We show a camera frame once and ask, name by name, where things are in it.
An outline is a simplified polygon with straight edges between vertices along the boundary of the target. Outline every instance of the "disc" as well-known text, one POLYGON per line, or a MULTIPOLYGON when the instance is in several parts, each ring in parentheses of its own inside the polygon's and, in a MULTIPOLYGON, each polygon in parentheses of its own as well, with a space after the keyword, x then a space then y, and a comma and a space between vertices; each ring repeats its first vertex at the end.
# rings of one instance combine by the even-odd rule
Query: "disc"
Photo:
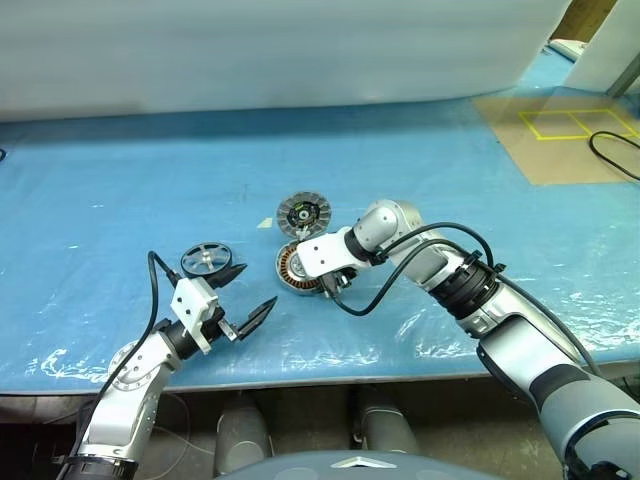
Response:
POLYGON ((231 249, 222 243, 201 243, 182 255, 180 265, 189 278, 211 275, 231 265, 231 249))
POLYGON ((304 240, 326 230, 331 206, 319 193, 298 192, 280 203, 276 217, 285 235, 304 240))
POLYGON ((276 273, 278 278, 296 293, 305 295, 319 291, 320 282, 316 278, 308 278, 296 252, 298 242, 283 246, 276 257, 276 273))

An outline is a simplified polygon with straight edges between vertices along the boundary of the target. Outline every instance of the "yellow square marking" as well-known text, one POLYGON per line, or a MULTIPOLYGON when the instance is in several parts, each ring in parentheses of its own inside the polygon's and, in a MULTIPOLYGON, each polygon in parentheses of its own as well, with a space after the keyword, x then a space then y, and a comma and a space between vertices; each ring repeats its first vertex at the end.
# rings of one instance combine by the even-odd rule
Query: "yellow square marking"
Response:
POLYGON ((622 133, 623 137, 640 137, 640 134, 634 130, 634 128, 625 122, 620 116, 609 108, 583 108, 583 109, 571 109, 571 110, 534 110, 534 111, 521 111, 518 112, 518 117, 529 127, 529 130, 535 135, 537 140, 586 140, 593 132, 587 127, 579 118, 574 114, 576 113, 607 113, 611 115, 620 125, 622 125, 628 133, 622 133), (533 124, 530 116, 535 115, 566 115, 573 122, 584 130, 584 135, 543 135, 533 124))

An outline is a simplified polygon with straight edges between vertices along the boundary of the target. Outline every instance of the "robotic arm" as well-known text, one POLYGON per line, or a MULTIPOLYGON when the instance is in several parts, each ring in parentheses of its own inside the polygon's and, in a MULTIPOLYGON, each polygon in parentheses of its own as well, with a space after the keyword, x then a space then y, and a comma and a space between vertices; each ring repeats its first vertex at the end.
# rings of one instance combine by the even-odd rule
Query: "robotic arm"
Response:
MULTIPOLYGON (((159 259, 158 262, 163 269, 168 269, 164 262, 159 259)), ((84 434, 76 440, 79 445, 66 459, 59 479, 133 478, 169 376, 180 370, 183 361, 198 351, 209 353, 211 343, 217 338, 224 335, 230 341, 236 341, 247 337, 275 305, 277 297, 251 312, 239 328, 227 322, 212 287, 226 285, 245 267, 244 264, 231 267, 222 277, 181 278, 176 272, 165 270, 175 287, 171 309, 179 321, 165 319, 158 323, 121 367, 136 342, 125 345, 115 354, 109 365, 109 374, 117 368, 120 371, 99 399, 84 434)))
POLYGON ((469 254, 425 227, 413 206, 379 200, 353 227, 303 241, 297 254, 307 276, 318 278, 325 294, 355 315, 376 304, 356 311, 339 300, 357 272, 386 258, 403 267, 394 275, 404 273, 445 307, 478 339, 487 370, 535 406, 568 478, 640 477, 640 405, 581 367, 579 342, 500 274, 504 266, 493 265, 484 246, 488 264, 479 252, 469 254))

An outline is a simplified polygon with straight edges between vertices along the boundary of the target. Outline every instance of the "black wire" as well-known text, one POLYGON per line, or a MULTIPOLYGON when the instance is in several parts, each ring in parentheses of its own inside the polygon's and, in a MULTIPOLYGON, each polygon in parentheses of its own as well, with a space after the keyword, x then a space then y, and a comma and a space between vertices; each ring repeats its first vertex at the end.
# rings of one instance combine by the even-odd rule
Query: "black wire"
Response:
POLYGON ((629 393, 629 396, 631 398, 633 398, 634 400, 638 400, 640 398, 638 394, 633 392, 633 389, 629 386, 629 382, 627 382, 626 377, 622 377, 622 383, 624 383, 624 386, 627 389, 627 393, 629 393))
MULTIPOLYGON (((365 307, 364 309, 355 310, 355 309, 353 309, 351 307, 348 307, 347 305, 342 303, 342 301, 335 294, 331 294, 331 298, 333 299, 333 301, 335 302, 336 305, 338 305, 342 310, 344 310, 347 313, 350 313, 351 315, 355 315, 355 316, 358 316, 358 317, 367 315, 368 313, 370 313, 378 305, 378 303, 380 303, 380 300, 382 300, 382 297, 385 296, 387 291, 391 288, 391 286, 396 281, 396 279, 400 276, 402 271, 407 267, 409 262, 411 262, 411 260, 413 260, 418 255, 418 253, 420 253, 425 248, 431 247, 433 245, 438 245, 438 244, 447 245, 449 247, 455 248, 462 255, 465 255, 465 256, 468 255, 468 253, 465 250, 463 250, 459 245, 457 245, 456 243, 450 242, 449 240, 444 240, 444 239, 429 240, 427 242, 424 242, 424 243, 418 245, 416 248, 414 248, 411 251, 411 253, 409 253, 409 255, 407 255, 402 260, 402 262, 400 262, 400 264, 396 267, 396 269, 393 271, 393 273, 389 276, 387 281, 384 283, 384 285, 382 286, 382 288, 380 289, 378 294, 373 298, 371 303, 369 305, 367 305, 367 307, 365 307)), ((393 248, 393 244, 391 244, 389 247, 387 247, 387 250, 389 250, 391 248, 393 248)), ((558 329, 565 335, 565 337, 576 347, 578 352, 580 352, 580 355, 582 355, 582 358, 584 358, 585 362, 589 366, 589 369, 591 369, 591 371, 595 375, 597 375, 599 377, 602 376, 602 372, 600 371, 600 368, 598 367, 598 365, 596 365, 596 363, 595 363, 593 357, 591 356, 591 354, 589 353, 589 351, 584 347, 584 345, 582 345, 580 340, 571 332, 571 330, 569 330, 569 327, 567 327, 562 322, 562 320, 560 320, 551 310, 549 310, 547 307, 545 307, 533 295, 531 295, 529 292, 524 290, 518 284, 514 283, 513 281, 511 281, 510 279, 508 279, 507 277, 505 277, 505 276, 503 276, 503 275, 501 275, 499 273, 496 275, 496 278, 498 280, 500 280, 502 283, 504 283, 505 285, 508 285, 509 287, 511 287, 516 292, 518 292, 526 300, 528 300, 532 305, 534 305, 538 310, 540 310, 540 312, 542 312, 544 315, 546 315, 549 318, 549 320, 551 320, 555 324, 555 326, 558 327, 558 329)))
POLYGON ((571 343, 573 343, 573 345, 576 347, 578 352, 580 352, 580 355, 582 355, 582 358, 584 358, 584 361, 587 363, 587 365, 589 366, 589 369, 593 372, 593 374, 599 377, 602 377, 602 371, 600 370, 600 367, 596 365, 596 362, 591 356, 591 354, 589 353, 589 351, 584 347, 584 345, 582 345, 580 340, 578 340, 578 337, 576 337, 573 334, 573 332, 571 332, 569 327, 567 327, 564 324, 564 322, 556 316, 555 313, 553 313, 551 310, 545 307, 533 295, 527 292, 524 288, 520 287, 517 283, 513 282, 512 280, 508 279, 507 277, 501 274, 498 274, 497 278, 502 283, 510 286, 513 290, 515 290, 520 295, 522 295, 531 304, 533 304, 538 310, 540 310, 545 316, 547 316, 549 320, 551 320, 555 324, 555 326, 558 327, 558 329, 564 334, 564 336, 567 337, 567 339, 571 343))
POLYGON ((415 237, 416 235, 419 235, 419 234, 424 233, 424 232, 428 232, 429 230, 435 230, 436 228, 453 228, 455 230, 460 230, 460 231, 466 233, 467 235, 473 237, 480 244, 480 246, 482 246, 482 249, 484 250, 484 254, 487 257, 487 265, 489 265, 490 268, 494 267, 494 265, 493 265, 493 252, 491 251, 491 247, 489 246, 489 243, 484 238, 482 238, 482 235, 480 235, 475 230, 472 230, 471 228, 467 227, 466 225, 462 225, 460 223, 453 223, 453 222, 431 223, 429 225, 424 225, 422 227, 416 228, 415 230, 413 230, 413 231, 407 233, 406 235, 403 235, 402 237, 400 237, 398 240, 393 242, 391 245, 389 245, 387 248, 382 250, 380 253, 383 256, 386 256, 386 255, 389 254, 389 252, 391 250, 396 248, 401 243, 406 242, 407 240, 409 240, 410 238, 415 237))
MULTIPOLYGON (((135 344, 133 349, 131 349, 131 351, 127 355, 125 355, 125 357, 118 364, 118 366, 111 373, 111 375, 109 375, 109 377, 107 378, 107 381, 104 382, 104 385, 102 385, 102 388, 93 399, 89 413, 87 413, 86 417, 84 418, 84 421, 82 422, 82 426, 80 427, 80 430, 79 430, 79 434, 76 435, 76 441, 74 442, 73 447, 71 447, 71 452, 69 452, 69 457, 74 457, 77 455, 78 449, 80 448, 80 445, 82 443, 82 439, 85 433, 87 432, 89 423, 91 422, 91 417, 93 416, 93 414, 96 411, 96 408, 98 407, 98 403, 100 403, 100 400, 102 399, 102 397, 104 397, 104 394, 107 391, 107 389, 111 386, 113 381, 118 377, 118 375, 120 374, 120 371, 122 370, 122 367, 124 367, 127 364, 127 362, 131 360, 131 358, 133 358, 136 352, 140 349, 140 347, 142 346, 144 341, 147 339, 147 337, 151 333, 151 330, 153 329, 153 326, 156 323, 156 317, 158 316, 158 275, 156 273, 155 262, 158 262, 158 264, 161 266, 163 270, 165 270, 165 272, 167 271, 166 269, 168 269, 169 272, 171 272, 171 269, 167 267, 166 263, 162 261, 162 259, 158 256, 156 252, 150 251, 147 254, 147 263, 149 266, 149 280, 151 283, 151 314, 149 315, 149 321, 147 322, 147 326, 144 329, 142 336, 140 337, 138 342, 135 344)), ((62 480, 66 475, 68 469, 69 469, 69 464, 65 463, 60 469, 60 472, 58 473, 56 480, 62 480)))
MULTIPOLYGON (((398 279, 398 277, 400 276, 402 271, 405 268, 407 268, 407 265, 409 265, 411 260, 413 260, 416 257, 416 255, 418 255, 425 248, 429 248, 429 247, 432 247, 434 245, 447 245, 449 247, 455 248, 456 250, 458 250, 461 254, 463 254, 465 256, 468 255, 468 253, 465 252, 458 244, 453 243, 452 241, 446 240, 444 238, 436 238, 436 239, 428 240, 428 241, 426 241, 424 243, 421 243, 416 248, 411 250, 411 253, 409 253, 409 255, 404 257, 402 262, 400 262, 398 264, 398 266, 393 271, 393 273, 391 275, 389 275, 389 278, 387 279, 387 281, 384 282, 384 285, 378 291, 378 294, 373 298, 373 300, 371 300, 371 303, 369 303, 369 305, 367 305, 362 310, 355 310, 355 309, 353 309, 351 307, 348 307, 347 305, 342 303, 342 301, 337 297, 337 295, 331 294, 330 290, 328 290, 327 288, 325 288, 325 290, 330 292, 330 296, 333 299, 333 301, 335 302, 335 304, 338 305, 345 312, 350 313, 351 315, 355 315, 357 317, 362 317, 364 315, 367 315, 374 308, 376 308, 378 306, 378 304, 380 303, 380 300, 382 300, 382 298, 386 295, 387 291, 391 288, 393 283, 398 279)), ((325 285, 324 285, 324 282, 322 280, 322 277, 320 277, 320 283, 322 283, 322 286, 324 288, 325 285)))
POLYGON ((609 157, 607 157, 604 153, 600 152, 596 148, 596 146, 594 145, 593 141, 596 138, 596 136, 598 136, 598 135, 610 135, 612 137, 617 138, 618 140, 622 140, 623 142, 627 142, 629 145, 633 145, 636 148, 640 148, 640 145, 637 144, 636 142, 632 141, 632 140, 629 140, 628 138, 623 137, 622 135, 618 135, 617 133, 613 133, 613 132, 608 132, 606 130, 600 130, 599 132, 596 132, 593 135, 591 135, 591 137, 589 137, 589 148, 591 149, 591 151, 593 153, 595 153, 598 157, 600 157, 602 160, 607 162, 612 167, 617 168, 618 170, 620 170, 625 175, 630 176, 634 180, 640 181, 640 175, 637 175, 635 173, 630 172, 629 170, 627 170, 626 168, 624 168, 620 164, 618 164, 618 163, 614 162, 613 160, 611 160, 609 157))

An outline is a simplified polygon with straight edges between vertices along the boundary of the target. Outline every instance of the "metal gear part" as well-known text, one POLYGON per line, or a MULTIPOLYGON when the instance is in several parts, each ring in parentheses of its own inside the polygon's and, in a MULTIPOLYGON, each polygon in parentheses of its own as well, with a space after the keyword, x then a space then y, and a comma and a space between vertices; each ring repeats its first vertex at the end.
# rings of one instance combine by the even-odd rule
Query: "metal gear part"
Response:
POLYGON ((320 291, 320 281, 316 278, 308 278, 300 259, 296 246, 298 242, 284 245, 276 256, 276 273, 278 278, 291 290, 308 295, 320 291))
POLYGON ((304 240, 327 229, 331 206, 319 193, 297 192, 280 203, 276 218, 285 235, 304 240))

